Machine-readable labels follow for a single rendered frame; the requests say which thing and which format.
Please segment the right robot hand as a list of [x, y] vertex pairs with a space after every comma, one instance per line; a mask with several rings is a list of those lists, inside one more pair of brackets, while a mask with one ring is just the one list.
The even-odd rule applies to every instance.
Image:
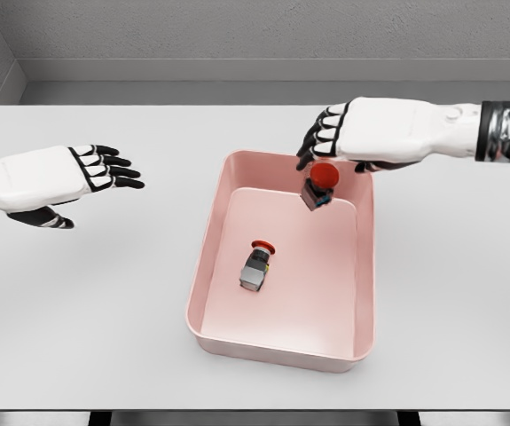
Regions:
[[428, 111], [427, 102], [412, 99], [359, 97], [328, 106], [304, 136], [296, 169], [322, 159], [354, 162], [357, 173], [420, 162], [429, 143], [414, 131]]

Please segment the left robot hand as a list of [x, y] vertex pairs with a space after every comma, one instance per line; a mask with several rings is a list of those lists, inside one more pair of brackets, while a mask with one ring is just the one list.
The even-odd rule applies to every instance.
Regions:
[[53, 146], [0, 159], [0, 210], [40, 228], [72, 229], [53, 207], [113, 188], [142, 189], [141, 174], [110, 146]]

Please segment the red button industrial switch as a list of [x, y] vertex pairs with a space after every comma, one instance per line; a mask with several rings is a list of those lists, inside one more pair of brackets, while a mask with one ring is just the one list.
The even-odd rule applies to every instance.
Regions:
[[319, 209], [333, 200], [333, 190], [340, 172], [330, 162], [313, 162], [304, 169], [301, 198], [310, 211]]
[[270, 258], [276, 253], [275, 247], [267, 241], [251, 242], [252, 251], [241, 269], [239, 284], [246, 290], [258, 292], [270, 268]]

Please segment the pink rectangular basket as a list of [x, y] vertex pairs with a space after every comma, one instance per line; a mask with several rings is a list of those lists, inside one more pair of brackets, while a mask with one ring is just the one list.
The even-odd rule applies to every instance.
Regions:
[[[339, 163], [333, 201], [310, 211], [296, 163], [249, 150], [225, 158], [186, 322], [214, 354], [343, 373], [375, 339], [373, 178]], [[239, 284], [256, 240], [276, 249], [258, 292]]]

